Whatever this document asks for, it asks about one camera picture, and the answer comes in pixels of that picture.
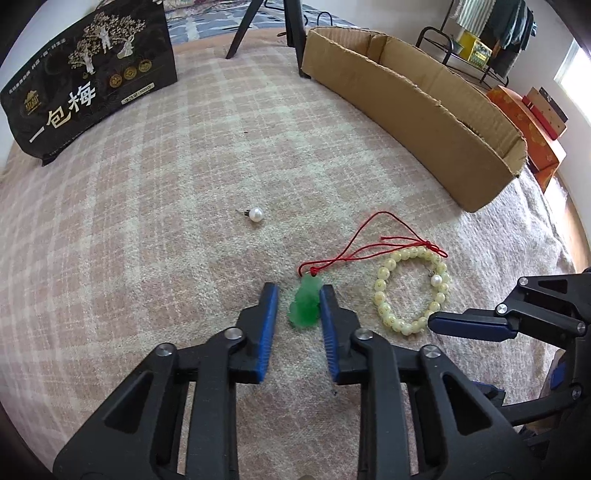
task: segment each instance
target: red string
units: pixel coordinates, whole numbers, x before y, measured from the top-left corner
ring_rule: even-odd
[[[344,257],[345,253],[347,253],[347,250],[353,244],[353,242],[355,241],[355,239],[357,238],[357,236],[361,233],[361,230],[363,230],[365,228],[365,226],[369,222],[371,222],[371,220],[373,220],[375,217],[377,217],[381,213],[385,213],[387,215],[390,215],[390,217],[394,218],[397,222],[399,222],[402,225],[404,225],[407,228],[407,230],[410,231],[414,235],[414,237],[409,237],[409,236],[380,236],[379,243],[364,245],[363,247],[360,247],[357,250],[355,250],[352,254],[348,255],[347,257]],[[390,243],[384,242],[384,240],[406,240],[406,241],[408,241],[410,243],[406,243],[406,244],[390,244]],[[362,252],[363,250],[366,250],[368,248],[374,248],[374,247],[393,247],[393,248],[391,248],[389,250],[382,250],[382,251],[373,253],[371,255],[366,255],[364,257],[356,257],[355,256],[359,252]],[[337,255],[334,258],[329,258],[327,260],[312,260],[312,261],[309,261],[309,262],[303,262],[299,266],[299,268],[297,269],[297,272],[298,272],[298,275],[301,277],[302,276],[301,269],[303,267],[305,267],[306,265],[317,265],[317,264],[321,264],[320,267],[310,267],[310,274],[313,277],[315,277],[320,272],[320,270],[324,270],[325,268],[331,266],[332,264],[334,264],[336,262],[352,262],[352,261],[356,261],[356,260],[367,260],[368,258],[373,258],[373,257],[377,257],[379,255],[389,254],[391,252],[395,252],[396,250],[400,250],[401,248],[406,248],[406,247],[425,247],[425,248],[428,248],[429,250],[433,251],[437,255],[443,257],[443,258],[447,258],[447,253],[445,253],[445,251],[443,251],[437,245],[432,244],[429,240],[423,240],[421,237],[419,237],[417,235],[417,233],[412,228],[410,228],[405,222],[403,222],[400,218],[398,218],[393,213],[386,212],[385,210],[383,210],[381,212],[374,213],[371,217],[369,217],[366,221],[364,221],[364,223],[355,232],[353,238],[349,241],[349,243],[347,244],[347,246],[345,247],[345,249],[339,255]]]

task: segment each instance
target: plaid blanket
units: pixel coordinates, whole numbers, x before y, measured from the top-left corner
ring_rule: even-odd
[[[0,401],[48,466],[156,344],[202,343],[273,281],[281,300],[267,378],[238,388],[242,478],[353,479],[359,390],[333,386],[320,329],[296,332],[286,312],[299,263],[335,254],[374,211],[396,212],[450,254],[451,311],[493,307],[521,275],[573,272],[527,170],[489,206],[463,212],[395,139],[298,77],[292,49],[252,35],[225,60],[230,40],[185,45],[178,83],[105,119],[51,165],[17,150],[9,158]],[[236,212],[253,206],[267,213],[261,223]],[[387,233],[402,230],[376,221],[360,242]],[[337,265],[323,278],[393,343],[435,343],[509,401],[537,396],[553,351],[535,340],[387,332],[370,300],[380,263]],[[411,317],[430,287],[425,269],[406,263],[388,292]]]

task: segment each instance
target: black packaging with chinese text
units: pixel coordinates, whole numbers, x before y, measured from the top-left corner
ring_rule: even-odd
[[[0,102],[18,145],[47,165],[103,118],[176,81],[162,2],[115,0],[49,41]]]

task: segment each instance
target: open cardboard box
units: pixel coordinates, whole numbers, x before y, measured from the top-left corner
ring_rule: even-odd
[[[525,139],[496,105],[397,38],[313,28],[302,70],[396,138],[468,212],[490,203],[527,160]]]

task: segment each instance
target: beaded bracelet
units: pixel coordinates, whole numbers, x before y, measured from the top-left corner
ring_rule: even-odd
[[[433,301],[421,317],[414,321],[405,322],[392,313],[392,307],[387,301],[386,280],[390,277],[390,272],[396,268],[396,264],[409,258],[421,258],[431,264],[432,272],[431,285],[434,289]],[[378,308],[378,314],[386,327],[390,327],[394,332],[401,332],[403,335],[423,332],[427,327],[429,315],[441,309],[441,305],[446,301],[449,295],[450,276],[447,273],[447,265],[441,261],[441,256],[425,247],[402,248],[392,252],[389,258],[384,262],[384,266],[378,269],[378,279],[374,284],[374,303]]]

